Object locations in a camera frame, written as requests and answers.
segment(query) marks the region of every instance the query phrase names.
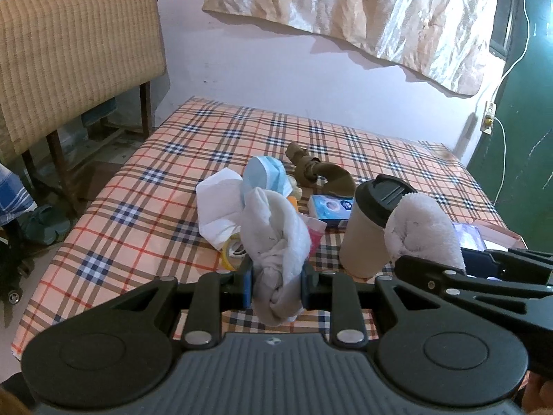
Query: plaid bedsheet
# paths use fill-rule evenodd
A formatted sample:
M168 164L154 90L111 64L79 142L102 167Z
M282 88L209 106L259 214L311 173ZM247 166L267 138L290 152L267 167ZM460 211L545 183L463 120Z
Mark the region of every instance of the plaid bedsheet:
M199 234L196 184L223 167L241 174L254 155L292 165L290 141L347 168L361 183L378 173L399 176L433 196L455 221L503 222L480 186L441 144L378 137L316 120L192 98L121 168L81 217L46 270L12 343L19 357L38 332L160 276L181 282L219 267ZM311 191L300 209L306 211ZM327 231L311 257L338 269L343 231ZM375 335L369 312L367 327ZM227 331L265 331L252 311L223 314ZM305 312L271 331L328 332L329 314Z

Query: white cable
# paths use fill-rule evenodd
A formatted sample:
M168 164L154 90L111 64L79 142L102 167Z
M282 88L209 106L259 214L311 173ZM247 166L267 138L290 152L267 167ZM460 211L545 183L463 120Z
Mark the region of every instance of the white cable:
M494 90L493 94L491 95L490 101L492 102L496 99L497 92L499 91L499 87L501 86L501 83L503 82L503 80L507 78L507 75L509 73L511 73L511 70L514 68L514 66L519 62L521 62L522 58L526 54L526 51L528 50L528 42L530 42L530 19L528 18L528 13L526 12L526 0L522 0L522 5L524 9L524 16L526 17L526 27L527 27L526 44L524 45L524 51L522 52L521 57L519 57L516 61L514 61L509 67L509 69L505 73L503 73L503 76L501 76L501 79L499 80L499 84L497 84L496 90Z
M499 190L497 191L496 199L493 200L493 207L496 207L497 198L499 198L499 194L501 193L501 190L503 188L503 183L505 182L505 164L507 162L507 140L505 139L505 128L503 127L503 123L501 123L501 120L496 117L497 123L499 123L499 126L501 127L501 132L503 133L503 173L501 174L501 184L499 185Z
M499 91L499 87L501 86L501 83L507 77L507 75L511 73L511 70L514 68L514 66L519 62L521 62L522 58L526 54L526 51L528 51L528 43L530 42L530 19L528 18L528 13L526 11L526 0L522 0L522 4L524 9L524 16L526 17L526 27L527 27L526 44L524 45L524 51L522 52L521 57L519 57L516 61L514 61L509 67L509 69L505 73L503 73L503 76L501 76L501 79L499 80L499 84L497 84L496 90L493 91L493 94L491 96L491 101L495 101L497 92ZM501 132L503 133L503 173L501 175L501 184L499 185L499 190L497 191L496 198L493 201L494 207L496 206L497 200L499 199L499 194L503 189L503 183L505 182L505 166L507 164L507 140L505 139L505 128L503 128L503 124L501 123L501 120L499 120L499 118L495 117L495 120L497 120L497 123L499 123L499 126L501 127Z

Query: bolt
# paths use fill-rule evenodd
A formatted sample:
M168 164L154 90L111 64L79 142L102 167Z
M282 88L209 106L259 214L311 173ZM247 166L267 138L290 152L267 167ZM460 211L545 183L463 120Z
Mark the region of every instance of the bolt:
M184 336L189 345L207 345L211 339L211 334L206 331L190 331Z
M342 343L353 344L363 341L365 336L363 335L363 332L358 331L357 329L344 329L338 332L336 338L338 338L338 340Z

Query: yellow tape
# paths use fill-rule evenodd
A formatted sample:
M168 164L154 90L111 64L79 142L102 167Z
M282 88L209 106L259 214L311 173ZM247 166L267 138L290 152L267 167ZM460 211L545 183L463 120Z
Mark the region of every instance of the yellow tape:
M231 235L221 251L221 264L227 270L236 271L244 257L245 250L240 241L240 234Z

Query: brown cloth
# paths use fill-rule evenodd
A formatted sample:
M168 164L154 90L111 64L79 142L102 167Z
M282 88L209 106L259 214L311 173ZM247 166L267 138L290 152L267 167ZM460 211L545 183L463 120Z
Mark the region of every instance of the brown cloth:
M308 152L295 142L288 145L286 156L296 166L294 177L300 185L313 187L317 182L317 177L322 176L327 180L322 186L323 194L339 198L353 198L355 182L349 172L341 166L330 162L321 162L319 158L309 156Z

